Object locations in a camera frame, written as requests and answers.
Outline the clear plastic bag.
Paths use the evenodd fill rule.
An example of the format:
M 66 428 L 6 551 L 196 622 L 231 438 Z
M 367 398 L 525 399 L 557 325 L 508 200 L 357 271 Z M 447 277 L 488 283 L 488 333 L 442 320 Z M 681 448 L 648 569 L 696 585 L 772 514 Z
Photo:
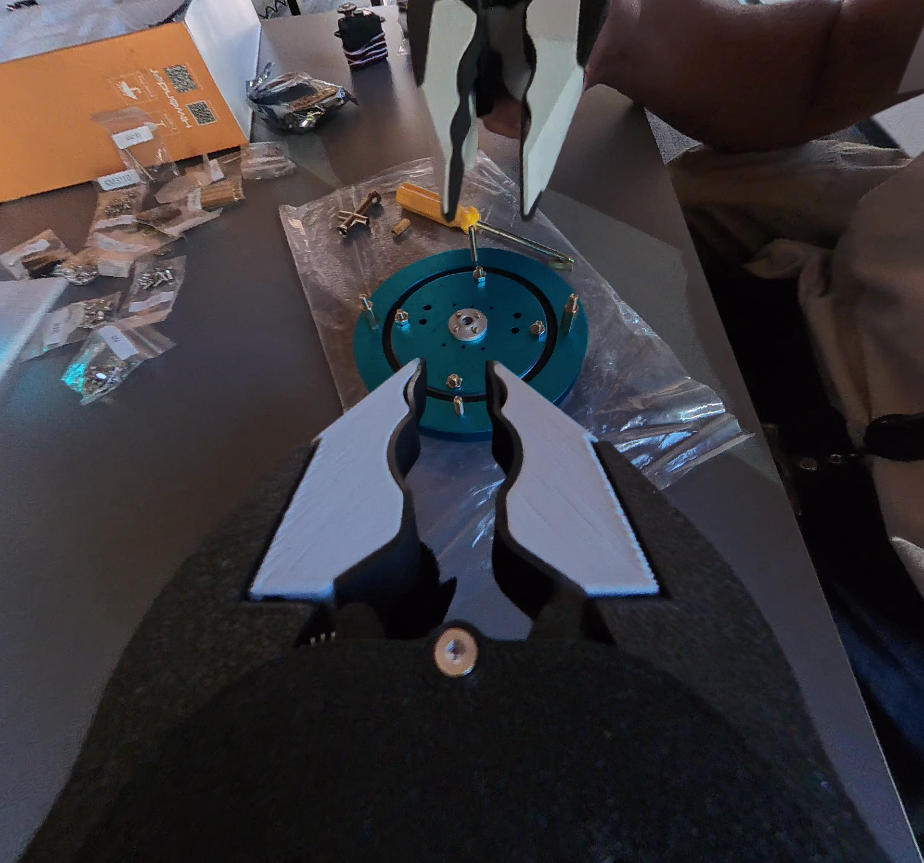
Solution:
M 457 232 L 425 219 L 412 219 L 410 232 L 398 239 L 391 235 L 401 214 L 398 186 L 409 182 L 434 189 L 432 164 L 429 158 L 400 164 L 360 184 L 279 209 L 344 409 L 368 393 L 353 354 L 354 330 L 364 319 L 360 297 L 371 298 L 387 278 L 415 260 L 466 247 Z M 381 203 L 370 211 L 369 225 L 342 237 L 336 231 L 338 211 L 358 208 L 372 189 L 380 192 Z M 463 204 L 477 208 L 492 225 L 575 260 L 563 277 L 577 288 L 590 339 L 576 386 L 564 400 L 569 417 L 595 438 L 611 442 L 658 489 L 744 440 L 744 430 L 720 396 L 690 377 L 664 340 L 553 222 L 541 212 L 531 222 L 521 219 L 514 180 L 483 153 L 463 188 Z M 489 573 L 494 497 L 502 477 L 490 441 L 422 438 L 409 483 L 422 540 L 444 578 L 462 583 Z

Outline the person's torso in pale shirt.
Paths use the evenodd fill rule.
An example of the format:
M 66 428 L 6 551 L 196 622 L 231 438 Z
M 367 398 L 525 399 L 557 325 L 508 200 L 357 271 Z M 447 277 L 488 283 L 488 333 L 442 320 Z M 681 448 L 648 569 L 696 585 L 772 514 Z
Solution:
M 846 141 L 668 166 L 761 420 L 856 476 L 922 592 L 922 157 Z

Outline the grey desk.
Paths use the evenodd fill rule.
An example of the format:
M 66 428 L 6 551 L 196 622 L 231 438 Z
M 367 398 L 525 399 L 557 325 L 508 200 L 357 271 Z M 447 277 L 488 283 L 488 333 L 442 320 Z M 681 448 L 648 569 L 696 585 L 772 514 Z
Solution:
M 177 346 L 82 407 L 48 353 L 2 384 L 2 861 L 16 861 L 74 763 L 117 659 L 178 566 L 340 403 L 278 206 L 430 152 L 398 55 L 354 78 L 362 107 L 301 168 L 193 232 L 165 331 Z M 787 495 L 643 109 L 585 94 L 540 208 L 687 371 L 754 431 L 666 490 L 780 639 L 849 795 L 891 861 L 918 861 Z

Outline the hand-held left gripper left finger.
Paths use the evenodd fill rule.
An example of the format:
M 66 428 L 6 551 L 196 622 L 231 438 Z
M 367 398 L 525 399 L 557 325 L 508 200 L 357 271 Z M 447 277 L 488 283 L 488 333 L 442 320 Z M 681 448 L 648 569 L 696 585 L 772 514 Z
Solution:
M 250 583 L 252 601 L 395 603 L 422 548 L 407 476 L 426 364 L 411 360 L 324 430 Z

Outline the blue metal turntable base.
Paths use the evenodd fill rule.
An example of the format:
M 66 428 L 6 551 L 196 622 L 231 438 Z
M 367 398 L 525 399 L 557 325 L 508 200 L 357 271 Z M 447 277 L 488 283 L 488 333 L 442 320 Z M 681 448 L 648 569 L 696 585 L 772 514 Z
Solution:
M 575 385 L 589 341 L 577 288 L 559 272 L 511 250 L 479 249 L 475 277 L 468 251 L 452 249 L 410 263 L 371 297 L 378 324 L 360 318 L 353 338 L 369 391 L 416 358 L 425 362 L 423 433 L 453 441 L 491 434 L 486 366 L 504 365 L 554 404 Z

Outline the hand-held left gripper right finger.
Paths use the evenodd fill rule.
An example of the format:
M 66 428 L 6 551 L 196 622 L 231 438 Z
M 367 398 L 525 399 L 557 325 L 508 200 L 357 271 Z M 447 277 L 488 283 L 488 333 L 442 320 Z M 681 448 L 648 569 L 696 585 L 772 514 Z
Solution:
M 487 364 L 492 573 L 507 598 L 652 596 L 659 584 L 593 436 L 504 365 Z

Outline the yellow handled screwdriver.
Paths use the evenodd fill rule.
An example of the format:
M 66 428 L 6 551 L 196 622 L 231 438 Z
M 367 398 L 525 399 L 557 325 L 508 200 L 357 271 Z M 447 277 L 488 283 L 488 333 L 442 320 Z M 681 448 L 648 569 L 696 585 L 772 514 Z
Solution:
M 521 234 L 498 228 L 484 221 L 475 207 L 458 206 L 456 215 L 447 219 L 443 211 L 441 197 L 438 193 L 408 182 L 402 183 L 397 190 L 398 205 L 411 213 L 420 215 L 448 228 L 456 228 L 466 234 L 484 232 L 495 239 L 520 245 L 544 256 L 549 267 L 558 270 L 572 270 L 574 258 L 554 247 L 544 245 Z

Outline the person's right forearm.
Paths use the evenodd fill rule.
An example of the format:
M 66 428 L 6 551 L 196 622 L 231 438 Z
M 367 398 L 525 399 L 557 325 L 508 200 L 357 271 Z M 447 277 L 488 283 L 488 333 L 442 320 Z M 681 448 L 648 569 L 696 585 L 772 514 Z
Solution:
M 646 0 L 633 97 L 712 147 L 809 141 L 922 93 L 923 0 Z

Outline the orange cardboard box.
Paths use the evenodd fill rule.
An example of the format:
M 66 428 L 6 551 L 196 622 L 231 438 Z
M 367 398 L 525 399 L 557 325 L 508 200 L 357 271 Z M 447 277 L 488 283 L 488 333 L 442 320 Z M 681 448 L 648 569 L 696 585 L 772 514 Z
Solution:
M 250 0 L 191 0 L 176 22 L 3 62 L 2 201 L 123 171 L 102 112 L 140 108 L 176 159 L 247 142 L 259 53 Z

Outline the pile of small screw bags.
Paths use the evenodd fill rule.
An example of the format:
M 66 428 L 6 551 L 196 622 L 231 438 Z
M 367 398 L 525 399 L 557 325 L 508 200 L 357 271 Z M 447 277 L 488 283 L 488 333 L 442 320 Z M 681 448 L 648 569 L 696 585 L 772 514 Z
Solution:
M 182 172 L 161 130 L 140 108 L 103 112 L 93 121 L 111 134 L 124 170 L 96 182 L 83 248 L 70 250 L 46 229 L 2 251 L 2 282 L 66 281 L 14 366 L 78 345 L 62 380 L 83 405 L 110 394 L 172 347 L 156 325 L 171 314 L 186 278 L 179 241 L 242 202 L 246 180 L 295 169 L 286 144 L 259 141 L 216 159 L 205 154 Z

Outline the white packaging tray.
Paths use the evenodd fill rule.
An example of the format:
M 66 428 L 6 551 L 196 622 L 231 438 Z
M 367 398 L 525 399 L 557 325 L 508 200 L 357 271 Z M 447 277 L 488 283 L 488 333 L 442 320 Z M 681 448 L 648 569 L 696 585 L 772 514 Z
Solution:
M 1 282 L 1 380 L 66 287 L 61 278 Z

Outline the person's right hand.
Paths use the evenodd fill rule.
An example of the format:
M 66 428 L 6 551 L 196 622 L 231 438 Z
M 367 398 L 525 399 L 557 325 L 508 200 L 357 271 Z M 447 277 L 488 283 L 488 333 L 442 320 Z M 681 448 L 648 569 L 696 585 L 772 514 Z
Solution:
M 646 0 L 612 0 L 584 72 L 584 90 L 606 86 L 645 103 L 655 56 L 645 24 Z

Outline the crumpled dark plastic bag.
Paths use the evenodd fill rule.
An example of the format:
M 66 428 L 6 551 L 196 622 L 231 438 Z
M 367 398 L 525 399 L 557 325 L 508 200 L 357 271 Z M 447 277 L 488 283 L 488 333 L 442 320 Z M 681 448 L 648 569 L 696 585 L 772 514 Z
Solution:
M 343 86 L 303 71 L 276 73 L 271 62 L 246 82 L 246 92 L 255 115 L 284 133 L 314 130 L 348 103 L 358 104 Z

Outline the bundle of long bolts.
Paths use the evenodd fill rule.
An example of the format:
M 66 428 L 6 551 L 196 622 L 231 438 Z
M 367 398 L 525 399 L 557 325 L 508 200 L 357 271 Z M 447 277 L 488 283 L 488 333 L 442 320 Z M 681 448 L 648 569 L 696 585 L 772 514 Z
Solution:
M 370 211 L 380 205 L 382 196 L 376 189 L 370 190 L 358 208 L 352 210 L 339 210 L 336 215 L 336 231 L 342 237 L 347 237 L 357 226 L 368 226 Z

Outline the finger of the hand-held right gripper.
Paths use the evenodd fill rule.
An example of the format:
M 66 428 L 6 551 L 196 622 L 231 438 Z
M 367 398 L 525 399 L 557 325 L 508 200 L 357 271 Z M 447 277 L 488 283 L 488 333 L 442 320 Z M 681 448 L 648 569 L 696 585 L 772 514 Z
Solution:
M 522 94 L 521 214 L 532 217 L 578 106 L 584 68 L 578 62 L 581 0 L 530 0 L 523 43 L 530 74 Z
M 482 39 L 478 15 L 463 0 L 433 3 L 426 57 L 426 104 L 443 159 L 442 211 L 453 221 L 465 173 L 476 160 L 474 82 Z

